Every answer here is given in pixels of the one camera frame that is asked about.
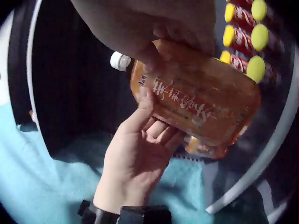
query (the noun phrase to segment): person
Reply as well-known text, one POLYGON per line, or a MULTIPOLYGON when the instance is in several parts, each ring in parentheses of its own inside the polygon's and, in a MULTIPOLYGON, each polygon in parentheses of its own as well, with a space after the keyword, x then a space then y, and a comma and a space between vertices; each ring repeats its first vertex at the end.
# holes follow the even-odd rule
POLYGON ((184 133, 152 116, 152 92, 141 88, 138 109, 116 131, 104 159, 93 204, 120 214, 122 206, 145 206, 184 133))
MULTIPOLYGON (((71 0, 92 33, 106 46, 142 61, 148 71, 161 61, 152 40, 170 39, 213 55, 215 4, 211 0, 71 0)), ((153 96, 142 88, 138 109, 112 139, 93 203, 120 214, 144 206, 184 133, 152 117, 153 96)))

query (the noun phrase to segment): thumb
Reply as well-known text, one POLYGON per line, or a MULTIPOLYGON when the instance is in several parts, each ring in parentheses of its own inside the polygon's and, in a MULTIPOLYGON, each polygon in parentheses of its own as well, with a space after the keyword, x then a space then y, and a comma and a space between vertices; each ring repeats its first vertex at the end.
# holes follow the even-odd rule
POLYGON ((146 65, 147 72, 158 67, 161 56, 153 42, 149 42, 143 49, 135 53, 134 58, 146 65))
POLYGON ((149 88, 140 87, 140 100, 137 110, 121 126, 125 133, 140 132, 147 124, 154 111, 154 99, 149 88))

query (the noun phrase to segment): black watch strap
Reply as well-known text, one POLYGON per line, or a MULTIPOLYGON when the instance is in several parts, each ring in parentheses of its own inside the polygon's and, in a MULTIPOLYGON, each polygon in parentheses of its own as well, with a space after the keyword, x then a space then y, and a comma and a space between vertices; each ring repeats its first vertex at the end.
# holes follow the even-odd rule
POLYGON ((82 224, 116 224, 118 214, 101 210, 89 201, 83 200, 77 212, 82 217, 82 224))
POLYGON ((120 224, 171 224, 171 212, 164 205, 129 207, 120 210, 120 224))

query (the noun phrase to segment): wrist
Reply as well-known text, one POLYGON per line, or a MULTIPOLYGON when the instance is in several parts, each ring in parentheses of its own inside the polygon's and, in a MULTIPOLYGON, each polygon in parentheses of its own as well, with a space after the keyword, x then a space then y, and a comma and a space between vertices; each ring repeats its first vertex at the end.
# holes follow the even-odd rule
POLYGON ((119 182, 102 175, 97 186, 93 203, 99 209, 120 214, 122 206, 144 206, 148 193, 130 187, 129 183, 119 182))

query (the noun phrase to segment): yellow can lid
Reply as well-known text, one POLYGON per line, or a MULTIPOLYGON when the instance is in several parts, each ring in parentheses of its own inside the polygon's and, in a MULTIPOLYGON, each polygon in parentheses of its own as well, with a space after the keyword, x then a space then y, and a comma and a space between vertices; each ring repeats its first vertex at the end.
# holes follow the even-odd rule
POLYGON ((266 26, 263 24, 256 25, 251 33, 251 42, 254 49, 262 50, 269 41, 269 33, 266 26))
POLYGON ((231 63, 231 54, 227 51, 224 50, 221 55, 220 55, 220 61, 225 62, 227 64, 231 63))
POLYGON ((233 26, 227 25, 223 33, 223 45, 229 47, 229 45, 233 41, 234 36, 235 36, 235 30, 233 26))
POLYGON ((267 15, 267 4, 264 0, 254 0, 251 5, 251 14, 257 21, 262 21, 267 15))
POLYGON ((233 18, 234 13, 235 13, 234 5, 231 3, 226 4, 225 12, 224 12, 225 22, 229 23, 231 21, 231 19, 233 18))
POLYGON ((256 83, 259 83, 265 75, 265 62, 260 56, 253 56, 247 65, 246 75, 254 80, 256 83))

